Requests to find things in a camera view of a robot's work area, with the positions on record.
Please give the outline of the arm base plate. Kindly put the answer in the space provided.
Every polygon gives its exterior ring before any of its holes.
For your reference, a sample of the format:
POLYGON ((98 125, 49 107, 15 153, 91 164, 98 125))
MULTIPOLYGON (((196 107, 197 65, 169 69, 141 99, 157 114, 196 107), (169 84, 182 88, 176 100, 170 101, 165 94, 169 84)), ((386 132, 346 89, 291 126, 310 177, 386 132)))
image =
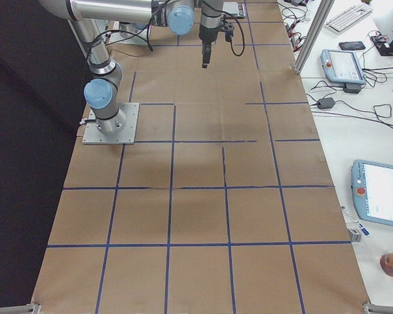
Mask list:
POLYGON ((99 120, 90 110, 85 124, 85 145, 133 145, 139 116, 139 103, 118 103, 117 115, 111 120, 99 120))

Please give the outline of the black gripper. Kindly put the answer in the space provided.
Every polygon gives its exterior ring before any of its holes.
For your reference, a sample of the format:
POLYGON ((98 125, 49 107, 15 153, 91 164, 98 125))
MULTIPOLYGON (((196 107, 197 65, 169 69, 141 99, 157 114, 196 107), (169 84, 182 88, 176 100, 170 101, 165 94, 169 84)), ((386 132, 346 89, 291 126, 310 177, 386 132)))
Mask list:
POLYGON ((207 69, 210 64, 212 43, 217 40, 221 15, 206 15, 200 17, 199 38, 202 41, 202 68, 207 69))

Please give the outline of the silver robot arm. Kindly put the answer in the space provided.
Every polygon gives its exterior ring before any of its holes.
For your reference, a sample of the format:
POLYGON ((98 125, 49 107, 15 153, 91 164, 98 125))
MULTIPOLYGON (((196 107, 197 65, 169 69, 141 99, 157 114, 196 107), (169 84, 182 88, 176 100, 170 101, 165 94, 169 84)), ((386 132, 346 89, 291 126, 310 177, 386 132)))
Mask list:
POLYGON ((194 8, 201 10, 199 38, 202 41, 202 66, 210 63, 212 43, 223 27, 223 1, 41 1, 49 13, 70 21, 95 77, 108 79, 121 68, 109 56, 99 34, 97 20, 145 26, 169 27, 177 35, 184 18, 194 21, 194 8))

